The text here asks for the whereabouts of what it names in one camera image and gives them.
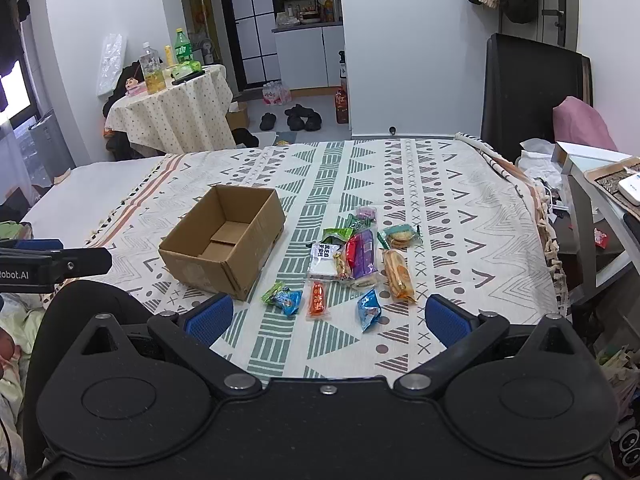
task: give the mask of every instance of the kitchen cabinet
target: kitchen cabinet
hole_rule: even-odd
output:
[[[282,82],[289,88],[328,86],[322,27],[277,32]]]
[[[340,54],[344,50],[344,27],[323,27],[324,58],[329,86],[340,86]]]

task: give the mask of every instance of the round table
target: round table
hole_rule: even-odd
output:
[[[111,107],[106,127],[126,132],[129,142],[165,153],[210,152],[235,148],[226,122],[233,97],[222,65],[180,85],[125,96]]]

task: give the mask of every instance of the blue snack wrapper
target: blue snack wrapper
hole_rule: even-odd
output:
[[[293,316],[298,311],[302,292],[300,290],[281,290],[274,294],[271,302],[282,309],[285,316]]]
[[[371,289],[363,297],[358,300],[358,316],[360,317],[360,325],[364,332],[372,324],[380,319],[382,309],[378,303],[375,289]]]

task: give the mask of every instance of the kitchen countertop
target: kitchen countertop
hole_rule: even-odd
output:
[[[272,28],[272,32],[286,32],[288,30],[298,30],[299,28],[318,28],[318,27],[338,27],[343,22],[320,22],[320,23],[300,23],[300,25],[284,25],[283,27]]]

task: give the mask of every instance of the cable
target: cable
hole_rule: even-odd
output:
[[[11,475],[11,441],[9,440],[9,434],[7,433],[7,430],[4,426],[4,422],[2,421],[2,417],[0,417],[0,426],[2,426],[2,430],[4,431],[4,437],[6,438],[6,446],[7,449],[9,450],[9,456],[6,462],[6,473],[8,475]]]

